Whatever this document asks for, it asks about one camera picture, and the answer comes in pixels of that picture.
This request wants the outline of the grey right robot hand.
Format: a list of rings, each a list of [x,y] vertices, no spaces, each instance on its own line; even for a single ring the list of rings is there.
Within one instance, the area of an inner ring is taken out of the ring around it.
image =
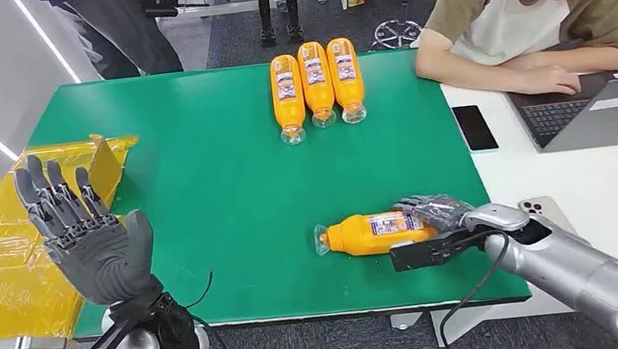
[[[407,196],[391,207],[392,210],[411,215],[429,225],[439,235],[460,229],[464,215],[474,208],[469,203],[446,194]]]

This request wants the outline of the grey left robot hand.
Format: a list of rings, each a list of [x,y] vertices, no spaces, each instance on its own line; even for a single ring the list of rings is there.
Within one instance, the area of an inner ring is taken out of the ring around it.
[[[75,170],[77,190],[56,160],[29,154],[15,171],[16,193],[28,219],[44,238],[49,258],[87,301],[110,305],[146,293],[153,280],[153,228],[142,210],[119,220],[91,184]]]

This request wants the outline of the seated person's right hand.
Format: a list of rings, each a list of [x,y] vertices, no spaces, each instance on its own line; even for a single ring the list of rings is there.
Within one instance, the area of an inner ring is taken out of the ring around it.
[[[582,90],[580,77],[560,66],[542,66],[523,72],[523,94],[558,93],[576,95]]]

